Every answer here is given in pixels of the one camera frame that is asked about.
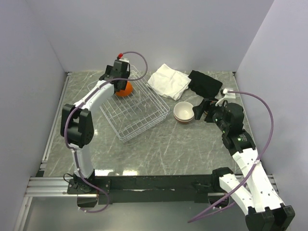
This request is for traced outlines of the tan floral bowl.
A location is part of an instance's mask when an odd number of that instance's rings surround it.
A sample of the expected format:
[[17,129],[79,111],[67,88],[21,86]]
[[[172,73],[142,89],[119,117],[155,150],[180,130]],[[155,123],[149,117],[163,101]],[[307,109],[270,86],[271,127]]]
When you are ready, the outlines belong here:
[[174,106],[173,114],[181,121],[189,121],[194,118],[193,105],[189,102],[179,102]]

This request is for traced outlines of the orange ceramic bowl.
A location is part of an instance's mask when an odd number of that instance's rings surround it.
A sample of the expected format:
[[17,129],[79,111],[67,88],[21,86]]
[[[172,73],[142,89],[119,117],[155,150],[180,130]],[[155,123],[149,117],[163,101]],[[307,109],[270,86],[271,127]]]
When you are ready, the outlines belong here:
[[133,92],[133,85],[128,81],[126,88],[115,93],[118,97],[127,97]]

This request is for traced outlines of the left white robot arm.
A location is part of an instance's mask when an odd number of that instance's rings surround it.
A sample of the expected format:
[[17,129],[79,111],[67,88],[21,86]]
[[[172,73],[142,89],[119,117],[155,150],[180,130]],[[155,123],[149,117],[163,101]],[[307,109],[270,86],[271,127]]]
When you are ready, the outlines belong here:
[[116,59],[112,66],[106,67],[105,73],[82,99],[74,104],[65,104],[62,108],[60,134],[72,152],[74,174],[79,178],[83,177],[79,188],[84,193],[91,193],[96,189],[96,181],[91,178],[94,174],[90,159],[90,142],[94,136],[92,114],[107,99],[126,87],[129,75],[129,60]]

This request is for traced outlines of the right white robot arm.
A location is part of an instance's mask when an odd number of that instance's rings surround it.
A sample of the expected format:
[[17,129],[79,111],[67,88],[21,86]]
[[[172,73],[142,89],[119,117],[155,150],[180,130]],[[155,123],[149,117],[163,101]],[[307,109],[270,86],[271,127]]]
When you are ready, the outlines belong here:
[[206,114],[205,122],[215,123],[222,132],[222,141],[240,168],[244,179],[238,181],[233,172],[222,167],[213,170],[212,189],[226,195],[209,208],[193,217],[196,221],[211,215],[210,209],[232,198],[245,215],[246,226],[250,231],[285,231],[295,217],[295,211],[273,188],[260,161],[256,145],[244,129],[244,110],[236,103],[217,99],[203,99],[193,107],[196,120]]

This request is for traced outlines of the red ceramic bowl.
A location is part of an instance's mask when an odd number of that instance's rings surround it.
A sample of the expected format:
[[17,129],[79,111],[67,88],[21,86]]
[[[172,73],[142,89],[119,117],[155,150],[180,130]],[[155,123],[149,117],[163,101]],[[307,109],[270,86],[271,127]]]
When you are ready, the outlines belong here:
[[180,119],[178,119],[177,117],[175,117],[175,120],[176,120],[178,123],[180,123],[180,124],[186,125],[186,124],[189,124],[190,122],[192,122],[192,121],[193,121],[193,118],[191,118],[190,120],[180,120]]

